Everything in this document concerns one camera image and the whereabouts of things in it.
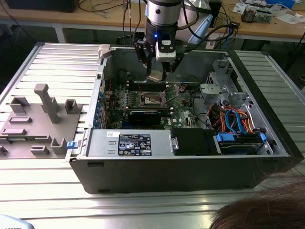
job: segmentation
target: motherboard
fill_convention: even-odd
[[[194,90],[185,84],[127,83],[105,93],[108,129],[170,129],[198,127],[192,109]]]

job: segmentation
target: table leg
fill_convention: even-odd
[[[66,43],[66,36],[63,32],[63,27],[61,24],[57,24],[54,26],[54,29],[56,31],[57,39],[59,43]]]
[[[10,25],[7,24],[2,24],[0,25],[1,29],[8,35],[8,36],[12,36],[14,33],[10,28]]]

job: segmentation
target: circuit board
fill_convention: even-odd
[[[106,92],[108,129],[170,129],[171,127],[196,128],[197,118],[192,110],[191,90],[185,85],[169,85],[163,91],[131,91],[124,85]],[[158,112],[156,125],[134,125],[130,122],[132,111]]]

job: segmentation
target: blue clip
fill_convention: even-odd
[[[222,142],[222,141],[234,142],[235,141],[233,134],[229,134],[229,133],[219,133],[218,135],[216,135],[216,139],[218,142]]]
[[[77,149],[78,148],[78,142],[68,142],[67,143],[67,149]]]
[[[93,126],[95,127],[95,128],[98,128],[99,127],[99,123],[94,119],[94,121],[93,121]]]
[[[267,141],[267,138],[266,138],[266,135],[265,135],[265,134],[261,133],[261,134],[260,134],[260,137],[261,137],[261,139],[262,139],[262,141],[263,141],[264,143]]]

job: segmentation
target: paper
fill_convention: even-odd
[[[233,9],[233,12],[235,13],[243,13],[247,4],[237,3],[236,6]]]
[[[300,19],[298,19],[296,16],[290,15],[290,14],[285,14],[279,17],[276,17],[281,21],[284,21],[286,23],[289,23],[291,25],[297,24],[300,22]]]

